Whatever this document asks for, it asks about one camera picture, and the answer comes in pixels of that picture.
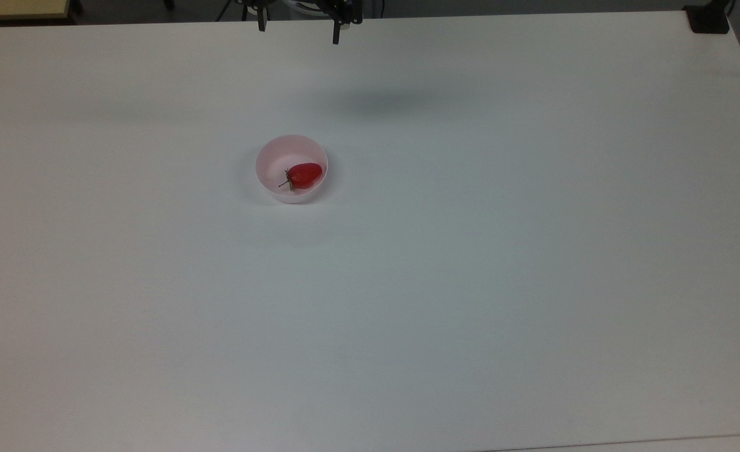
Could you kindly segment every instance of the strawberry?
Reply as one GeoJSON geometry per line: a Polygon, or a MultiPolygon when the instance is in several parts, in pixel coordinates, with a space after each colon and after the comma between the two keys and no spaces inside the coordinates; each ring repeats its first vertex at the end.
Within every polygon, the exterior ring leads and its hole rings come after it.
{"type": "Polygon", "coordinates": [[[278,186],[289,184],[289,189],[309,188],[322,174],[322,166],[317,163],[301,163],[286,170],[286,182],[278,186]]]}

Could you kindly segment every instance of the floor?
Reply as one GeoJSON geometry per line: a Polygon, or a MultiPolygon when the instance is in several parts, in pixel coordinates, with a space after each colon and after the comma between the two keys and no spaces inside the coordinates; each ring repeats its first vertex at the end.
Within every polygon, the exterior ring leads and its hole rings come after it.
{"type": "MultiPolygon", "coordinates": [[[[163,0],[81,0],[83,15],[78,24],[212,22],[226,0],[175,0],[174,11],[167,11],[163,0]]],[[[364,0],[367,17],[381,15],[382,0],[364,0]]],[[[384,0],[384,17],[430,17],[482,14],[542,14],[605,11],[679,11],[686,4],[705,0],[384,0]]],[[[222,20],[240,20],[241,10],[232,4],[222,20]]],[[[295,15],[275,1],[269,9],[272,20],[288,20],[295,15]]],[[[740,42],[740,0],[730,16],[740,42]]]]}

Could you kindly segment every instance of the table surface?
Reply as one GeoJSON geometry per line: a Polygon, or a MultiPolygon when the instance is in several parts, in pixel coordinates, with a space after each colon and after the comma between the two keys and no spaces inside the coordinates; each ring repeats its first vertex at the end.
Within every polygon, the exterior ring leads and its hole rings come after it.
{"type": "Polygon", "coordinates": [[[63,18],[68,0],[0,0],[0,19],[63,18]]]}
{"type": "Polygon", "coordinates": [[[740,48],[681,12],[0,29],[0,452],[740,434],[740,48]],[[324,145],[307,205],[258,184],[324,145]]]}

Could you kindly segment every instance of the black device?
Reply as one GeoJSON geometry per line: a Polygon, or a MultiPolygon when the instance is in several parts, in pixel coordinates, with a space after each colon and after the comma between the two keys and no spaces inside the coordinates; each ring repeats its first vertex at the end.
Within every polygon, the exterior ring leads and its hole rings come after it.
{"type": "MultiPolygon", "coordinates": [[[[247,20],[247,12],[252,9],[258,16],[258,29],[266,31],[267,22],[269,21],[268,7],[275,0],[227,0],[224,4],[217,22],[220,21],[224,12],[231,2],[239,3],[241,8],[241,20],[247,20]]],[[[333,43],[339,44],[339,32],[347,28],[352,23],[362,23],[362,0],[311,0],[322,12],[328,14],[328,17],[334,21],[333,43]]]]}
{"type": "Polygon", "coordinates": [[[724,14],[724,8],[727,8],[730,1],[711,0],[705,6],[683,6],[691,31],[710,35],[724,35],[730,31],[727,15],[724,14]]]}

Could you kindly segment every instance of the pink bowl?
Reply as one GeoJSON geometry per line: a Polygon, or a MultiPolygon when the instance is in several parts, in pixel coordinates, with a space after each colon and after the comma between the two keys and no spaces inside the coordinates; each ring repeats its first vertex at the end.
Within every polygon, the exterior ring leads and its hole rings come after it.
{"type": "Polygon", "coordinates": [[[284,135],[270,141],[258,153],[256,175],[269,194],[284,203],[302,203],[315,196],[328,174],[328,157],[312,138],[302,135],[284,135]],[[309,188],[290,191],[286,170],[300,163],[314,162],[322,166],[322,175],[309,188]]]}

